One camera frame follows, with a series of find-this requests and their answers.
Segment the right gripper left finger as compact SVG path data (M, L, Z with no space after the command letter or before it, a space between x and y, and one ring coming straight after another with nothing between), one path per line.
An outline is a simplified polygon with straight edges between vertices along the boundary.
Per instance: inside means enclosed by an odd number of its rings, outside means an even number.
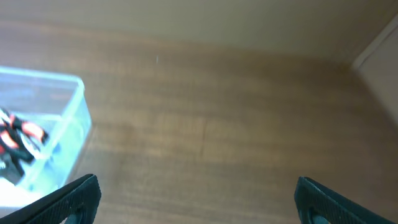
M101 199L98 178L86 174L1 218L1 224L92 224Z

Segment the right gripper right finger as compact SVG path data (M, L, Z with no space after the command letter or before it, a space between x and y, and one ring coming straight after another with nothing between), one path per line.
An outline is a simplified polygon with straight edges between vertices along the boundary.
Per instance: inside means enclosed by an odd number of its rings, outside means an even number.
M309 177L299 177L294 200L301 224L394 224Z

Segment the orange black needle-nose pliers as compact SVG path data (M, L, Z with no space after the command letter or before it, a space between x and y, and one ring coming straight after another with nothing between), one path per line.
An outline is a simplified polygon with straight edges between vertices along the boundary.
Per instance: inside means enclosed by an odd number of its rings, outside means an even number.
M1 108L1 177L17 185L25 175L21 162L47 157L42 147L49 134L39 125Z

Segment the clear plastic container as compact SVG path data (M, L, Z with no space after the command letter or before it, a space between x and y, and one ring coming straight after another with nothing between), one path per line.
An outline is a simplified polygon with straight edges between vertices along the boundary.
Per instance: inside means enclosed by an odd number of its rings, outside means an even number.
M1 67L1 108L42 127L47 156L21 162L17 185L1 177L1 214L17 210L63 187L91 129L81 78L59 73Z

